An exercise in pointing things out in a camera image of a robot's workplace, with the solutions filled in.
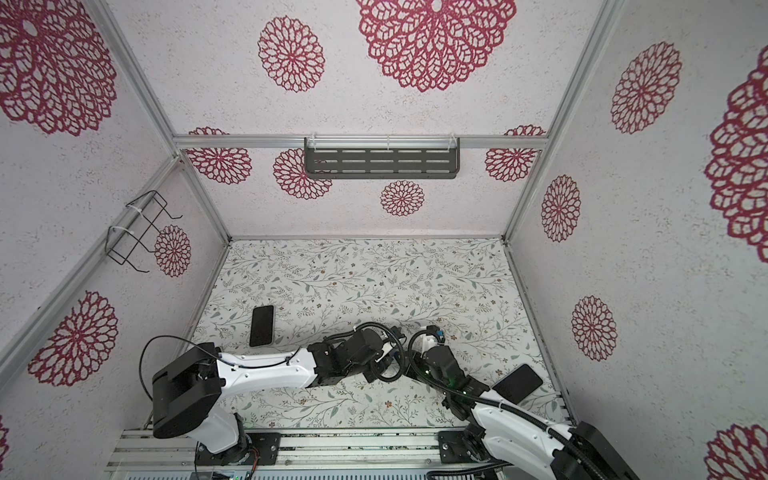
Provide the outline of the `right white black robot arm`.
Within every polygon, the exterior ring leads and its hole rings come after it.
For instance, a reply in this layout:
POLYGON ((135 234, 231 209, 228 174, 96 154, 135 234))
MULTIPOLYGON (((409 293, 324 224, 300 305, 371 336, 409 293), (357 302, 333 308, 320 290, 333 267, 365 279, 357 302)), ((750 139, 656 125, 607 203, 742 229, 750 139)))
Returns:
POLYGON ((417 381, 443 394, 443 406, 466 421, 469 455, 516 467, 535 479, 636 479, 590 423, 555 423, 508 401, 464 373, 438 331, 415 333, 404 348, 417 381))

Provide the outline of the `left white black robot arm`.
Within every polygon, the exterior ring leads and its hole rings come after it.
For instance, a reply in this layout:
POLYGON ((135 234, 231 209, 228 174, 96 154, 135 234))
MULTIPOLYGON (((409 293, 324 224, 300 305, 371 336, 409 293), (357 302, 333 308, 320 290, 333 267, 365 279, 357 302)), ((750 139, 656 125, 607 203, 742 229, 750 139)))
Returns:
POLYGON ((152 377, 152 433, 156 439, 187 436, 226 463, 252 445, 244 420, 221 402, 250 392, 333 386, 362 375, 391 383, 408 370, 397 327, 364 322, 291 353, 234 355, 212 342, 190 348, 152 377))

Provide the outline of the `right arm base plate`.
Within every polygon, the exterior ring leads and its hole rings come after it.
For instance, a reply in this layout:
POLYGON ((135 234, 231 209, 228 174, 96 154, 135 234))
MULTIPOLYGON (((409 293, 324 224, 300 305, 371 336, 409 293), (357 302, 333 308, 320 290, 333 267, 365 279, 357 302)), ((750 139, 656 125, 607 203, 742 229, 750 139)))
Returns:
POLYGON ((464 431, 443 430, 437 434, 440 461, 444 465, 479 463, 472 439, 464 431))

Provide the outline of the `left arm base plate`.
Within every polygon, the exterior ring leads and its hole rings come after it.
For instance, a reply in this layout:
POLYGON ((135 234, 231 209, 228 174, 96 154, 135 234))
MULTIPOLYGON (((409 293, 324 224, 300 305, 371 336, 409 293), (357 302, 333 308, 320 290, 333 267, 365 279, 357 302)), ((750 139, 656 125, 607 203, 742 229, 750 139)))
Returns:
POLYGON ((205 446, 195 454, 197 466, 272 466, 277 461, 282 435, 280 433, 246 433, 233 447, 211 453, 205 446))

